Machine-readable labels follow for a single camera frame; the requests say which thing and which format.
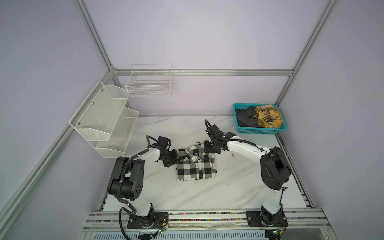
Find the plaid shirt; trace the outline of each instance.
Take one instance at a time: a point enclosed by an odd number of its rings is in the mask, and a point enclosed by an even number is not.
[[[197,180],[215,177],[216,167],[213,154],[204,152],[204,144],[179,149],[177,180]]]
[[[266,128],[281,128],[283,124],[280,111],[272,104],[257,106],[255,117]]]

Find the white mesh shelf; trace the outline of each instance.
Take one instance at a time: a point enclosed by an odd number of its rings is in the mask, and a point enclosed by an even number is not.
[[[75,123],[75,130],[87,141],[108,141],[128,96],[129,91],[126,89],[102,86],[87,110]]]
[[[131,65],[131,71],[125,85],[131,97],[172,95],[172,65]]]
[[[104,158],[121,157],[128,146],[139,115],[125,107],[128,96],[126,89],[99,82],[70,120],[70,125]]]
[[[123,109],[109,141],[98,142],[95,147],[104,158],[117,158],[124,155],[138,115],[138,111]]]

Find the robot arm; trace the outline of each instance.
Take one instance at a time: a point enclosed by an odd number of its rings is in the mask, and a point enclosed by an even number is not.
[[[237,152],[255,162],[260,161],[262,180],[267,185],[265,201],[257,222],[265,227],[273,226],[282,216],[281,197],[289,180],[291,169],[284,153],[278,147],[268,149],[258,146],[250,141],[243,140],[236,134],[224,133],[216,125],[211,126],[205,120],[207,134],[210,141],[204,142],[204,151],[218,153],[222,150]],[[155,140],[150,144],[149,138]],[[116,160],[111,179],[108,184],[108,193],[114,195],[119,202],[127,204],[131,209],[128,212],[132,218],[140,222],[144,228],[153,225],[154,210],[144,196],[140,196],[144,180],[144,161],[161,160],[165,167],[176,164],[177,151],[170,148],[170,140],[159,137],[157,140],[147,136],[148,147],[144,151],[130,157],[119,157]]]
[[[278,222],[282,213],[281,198],[291,175],[291,169],[283,151],[274,147],[267,149],[253,142],[242,140],[234,133],[224,133],[216,125],[211,126],[205,120],[207,134],[211,141],[204,142],[204,151],[221,153],[221,150],[237,152],[255,162],[260,161],[262,180],[267,185],[264,204],[261,208],[259,223],[265,227],[273,226]]]

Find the black and white plaid shirt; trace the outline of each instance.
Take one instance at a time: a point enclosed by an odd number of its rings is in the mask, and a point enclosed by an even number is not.
[[[204,144],[179,149],[178,181],[213,178],[216,172],[214,154],[205,153]]]

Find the marble surface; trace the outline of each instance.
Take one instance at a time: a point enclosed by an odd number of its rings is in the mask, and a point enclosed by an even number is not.
[[[125,156],[145,149],[146,135],[172,141],[171,149],[187,148],[197,141],[208,140],[204,120],[216,124],[223,132],[236,133],[243,139],[263,147],[279,146],[274,135],[238,134],[233,116],[138,117]],[[177,181],[176,165],[169,168],[162,162],[145,163],[142,195],[155,210],[220,210],[260,208],[264,202],[265,184],[261,179],[259,159],[255,161],[235,152],[215,155],[217,173],[212,179]],[[305,208],[306,205],[290,177],[283,193],[284,208]],[[124,204],[109,195],[104,211],[118,211]]]

